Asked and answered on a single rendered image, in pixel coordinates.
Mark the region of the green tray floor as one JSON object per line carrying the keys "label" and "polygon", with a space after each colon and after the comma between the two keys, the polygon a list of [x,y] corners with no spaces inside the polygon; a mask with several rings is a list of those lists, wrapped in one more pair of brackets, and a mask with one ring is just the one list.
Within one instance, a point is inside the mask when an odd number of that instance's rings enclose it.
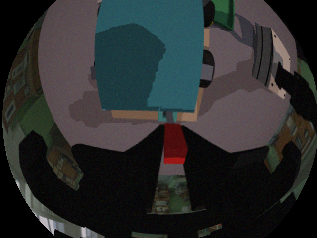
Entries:
{"label": "green tray floor", "polygon": [[211,0],[215,5],[215,20],[222,21],[223,24],[229,24],[230,17],[230,0]]}

